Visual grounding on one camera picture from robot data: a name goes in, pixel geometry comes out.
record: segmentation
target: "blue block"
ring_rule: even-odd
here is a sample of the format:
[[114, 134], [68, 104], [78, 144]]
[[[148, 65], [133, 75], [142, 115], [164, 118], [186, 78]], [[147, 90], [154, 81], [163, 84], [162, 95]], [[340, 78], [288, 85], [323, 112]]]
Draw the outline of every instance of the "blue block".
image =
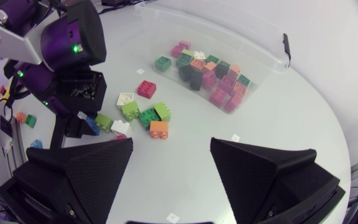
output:
[[39, 140], [35, 140], [34, 142], [31, 143], [30, 146], [31, 147], [36, 147], [38, 149], [42, 149], [42, 142], [40, 142]]
[[91, 126], [93, 132], [99, 136], [100, 133], [100, 128], [96, 125], [96, 121], [94, 120], [95, 117], [94, 116], [87, 116], [86, 117], [86, 122], [88, 123], [89, 126]]

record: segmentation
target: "green led light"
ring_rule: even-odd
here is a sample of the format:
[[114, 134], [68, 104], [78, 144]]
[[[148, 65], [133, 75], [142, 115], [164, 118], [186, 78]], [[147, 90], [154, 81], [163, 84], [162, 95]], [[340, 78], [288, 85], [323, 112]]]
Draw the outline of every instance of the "green led light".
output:
[[73, 47], [73, 51], [74, 51], [74, 53], [78, 53], [78, 46], [77, 45], [75, 45], [74, 47]]

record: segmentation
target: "orange block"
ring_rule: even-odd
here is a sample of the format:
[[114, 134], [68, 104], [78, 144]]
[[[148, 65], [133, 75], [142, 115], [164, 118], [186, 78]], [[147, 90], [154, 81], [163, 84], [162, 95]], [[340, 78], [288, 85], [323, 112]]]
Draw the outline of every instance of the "orange block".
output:
[[24, 123], [26, 117], [27, 116], [20, 111], [16, 114], [16, 121], [19, 122], [20, 124], [22, 124], [22, 123]]
[[205, 62], [203, 62], [202, 60], [199, 60], [199, 59], [194, 59], [190, 65], [194, 68], [194, 70], [196, 70], [197, 72], [200, 72], [204, 65], [205, 65]]
[[168, 138], [168, 121], [152, 121], [150, 123], [150, 135], [152, 138]]
[[236, 93], [238, 93], [241, 96], [245, 96], [246, 91], [247, 91], [247, 87], [245, 87], [243, 84], [239, 82], [236, 82], [236, 84], [234, 84], [234, 87], [230, 92], [230, 95], [234, 96]]
[[203, 72], [203, 74], [205, 74], [205, 73], [207, 73], [207, 72], [210, 72], [210, 71], [215, 70], [215, 68], [216, 68], [216, 64], [215, 64], [215, 63], [213, 63], [213, 62], [208, 62], [208, 63], [206, 63], [206, 64], [204, 65], [202, 72]]
[[233, 79], [237, 79], [239, 74], [240, 74], [240, 66], [238, 66], [236, 64], [232, 65], [230, 70], [229, 70], [228, 76], [233, 78]]

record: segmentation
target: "green block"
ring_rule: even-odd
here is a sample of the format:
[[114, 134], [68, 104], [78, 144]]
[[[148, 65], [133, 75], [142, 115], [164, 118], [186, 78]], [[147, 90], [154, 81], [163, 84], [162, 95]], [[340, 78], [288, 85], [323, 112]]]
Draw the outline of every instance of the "green block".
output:
[[167, 109], [165, 103], [157, 103], [154, 105], [154, 109], [162, 121], [171, 120], [171, 111]]
[[134, 118], [137, 118], [140, 113], [136, 101], [123, 105], [121, 109], [127, 121], [132, 121]]
[[153, 108], [141, 112], [139, 118], [146, 130], [150, 129], [150, 123], [152, 121], [160, 121], [160, 118]]
[[237, 79], [237, 81], [238, 81], [239, 83], [243, 84], [245, 87], [247, 87], [248, 84], [249, 84], [249, 79], [248, 79], [247, 77], [245, 77], [243, 74], [241, 74], [241, 75], [239, 76], [239, 78]]
[[106, 133], [111, 132], [112, 119], [106, 115], [98, 114], [98, 116], [94, 120], [96, 122], [97, 127], [101, 128]]
[[183, 49], [181, 51], [181, 54], [182, 55], [187, 55], [187, 56], [190, 56], [190, 57], [194, 57], [194, 52], [192, 52], [191, 50], [187, 50], [187, 49]]
[[190, 57], [188, 55], [181, 55], [177, 60], [176, 66], [180, 68], [189, 65], [192, 60], [193, 57]]
[[225, 62], [225, 61], [221, 61], [221, 62], [219, 62], [219, 64], [220, 64], [220, 65], [224, 65], [224, 66], [226, 66], [227, 68], [230, 68], [230, 64], [227, 63], [227, 62]]
[[155, 68], [160, 72], [165, 72], [166, 70], [168, 70], [169, 67], [171, 67], [171, 65], [171, 59], [166, 58], [164, 56], [161, 56], [154, 62]]
[[208, 58], [205, 59], [205, 63], [208, 63], [208, 62], [213, 62], [217, 65], [219, 62], [219, 59], [217, 57], [215, 57], [214, 55], [210, 55], [210, 56], [208, 56]]
[[27, 118], [25, 119], [25, 124], [28, 125], [30, 128], [34, 128], [35, 122], [37, 122], [37, 118], [32, 115], [27, 115]]

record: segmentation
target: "plastic storage bin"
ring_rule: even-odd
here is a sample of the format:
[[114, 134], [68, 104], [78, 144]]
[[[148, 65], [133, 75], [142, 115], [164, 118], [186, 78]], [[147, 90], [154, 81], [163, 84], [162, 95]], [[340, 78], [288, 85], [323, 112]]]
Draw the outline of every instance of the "plastic storage bin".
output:
[[289, 67], [285, 34], [223, 1], [142, 2], [135, 13], [143, 18], [156, 71], [227, 113]]

